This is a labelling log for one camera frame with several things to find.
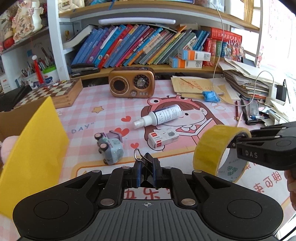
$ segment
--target radio knob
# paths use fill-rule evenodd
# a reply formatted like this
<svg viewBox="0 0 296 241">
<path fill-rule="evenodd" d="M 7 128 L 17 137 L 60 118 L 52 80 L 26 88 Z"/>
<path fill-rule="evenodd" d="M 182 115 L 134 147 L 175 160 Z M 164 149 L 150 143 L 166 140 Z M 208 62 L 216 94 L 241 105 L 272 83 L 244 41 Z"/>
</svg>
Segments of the radio knob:
<svg viewBox="0 0 296 241">
<path fill-rule="evenodd" d="M 135 90 L 131 90 L 131 96 L 132 97 L 135 97 L 137 95 L 137 91 L 135 91 Z"/>
<path fill-rule="evenodd" d="M 146 84 L 146 81 L 143 78 L 139 78 L 137 81 L 138 87 L 143 87 Z"/>
</svg>

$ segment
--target bottle label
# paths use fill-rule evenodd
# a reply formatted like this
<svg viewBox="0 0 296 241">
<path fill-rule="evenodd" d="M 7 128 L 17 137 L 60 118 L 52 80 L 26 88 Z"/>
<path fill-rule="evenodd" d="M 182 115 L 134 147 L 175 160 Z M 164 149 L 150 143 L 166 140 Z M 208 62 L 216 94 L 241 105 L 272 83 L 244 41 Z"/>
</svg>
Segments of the bottle label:
<svg viewBox="0 0 296 241">
<path fill-rule="evenodd" d="M 153 111 L 156 115 L 157 125 L 174 120 L 182 114 L 180 106 L 177 104 Z"/>
</svg>

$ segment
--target qr code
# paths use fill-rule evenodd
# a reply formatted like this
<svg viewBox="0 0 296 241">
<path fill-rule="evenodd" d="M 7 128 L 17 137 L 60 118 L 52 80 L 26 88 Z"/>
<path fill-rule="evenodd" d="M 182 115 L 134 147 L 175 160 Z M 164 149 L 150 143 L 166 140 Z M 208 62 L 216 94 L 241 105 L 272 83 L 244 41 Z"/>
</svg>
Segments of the qr code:
<svg viewBox="0 0 296 241">
<path fill-rule="evenodd" d="M 201 68 L 201 67 L 202 67 L 202 61 L 196 61 L 196 62 L 195 62 L 195 66 L 196 66 L 197 68 Z"/>
<path fill-rule="evenodd" d="M 204 54 L 204 60 L 205 61 L 210 61 L 210 54 L 209 53 Z"/>
</svg>

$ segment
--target metal clip handle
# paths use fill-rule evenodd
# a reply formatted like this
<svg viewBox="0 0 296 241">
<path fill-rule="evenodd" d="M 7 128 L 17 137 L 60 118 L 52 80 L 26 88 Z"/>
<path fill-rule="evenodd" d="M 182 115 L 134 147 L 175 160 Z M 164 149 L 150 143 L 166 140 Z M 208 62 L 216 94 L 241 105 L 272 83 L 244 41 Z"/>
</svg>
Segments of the metal clip handle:
<svg viewBox="0 0 296 241">
<path fill-rule="evenodd" d="M 141 151 L 140 151 L 139 148 L 136 148 L 136 149 L 134 150 L 134 152 L 133 152 L 133 157 L 135 158 L 136 161 L 140 161 L 140 162 L 143 164 L 143 166 L 144 166 L 144 167 L 145 167 L 145 168 L 151 173 L 151 175 L 153 176 L 153 173 L 149 170 L 149 168 L 148 168 L 147 165 L 143 162 L 143 160 L 140 159 L 140 158 L 137 158 L 137 155 L 136 155 L 137 151 L 139 152 L 140 157 L 142 157 L 142 158 L 145 159 L 146 161 L 150 162 L 146 157 L 144 157 L 144 156 L 142 155 L 142 153 L 141 153 Z"/>
</svg>

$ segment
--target red heart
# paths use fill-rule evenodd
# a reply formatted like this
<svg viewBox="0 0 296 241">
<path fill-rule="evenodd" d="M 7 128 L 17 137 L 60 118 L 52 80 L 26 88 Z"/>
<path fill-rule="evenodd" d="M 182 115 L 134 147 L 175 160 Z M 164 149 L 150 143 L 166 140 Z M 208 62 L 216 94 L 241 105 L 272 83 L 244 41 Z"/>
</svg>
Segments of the red heart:
<svg viewBox="0 0 296 241">
<path fill-rule="evenodd" d="M 129 122 L 129 121 L 131 121 L 131 117 L 129 115 L 127 115 L 125 118 L 121 118 L 121 121 Z"/>
<path fill-rule="evenodd" d="M 129 133 L 129 129 L 125 128 L 121 130 L 121 128 L 116 128 L 114 131 L 119 132 L 122 137 L 126 136 Z"/>
<path fill-rule="evenodd" d="M 133 149 L 136 149 L 136 148 L 138 148 L 139 147 L 139 143 L 137 142 L 137 143 L 132 143 L 131 144 L 131 148 L 133 148 Z"/>
</svg>

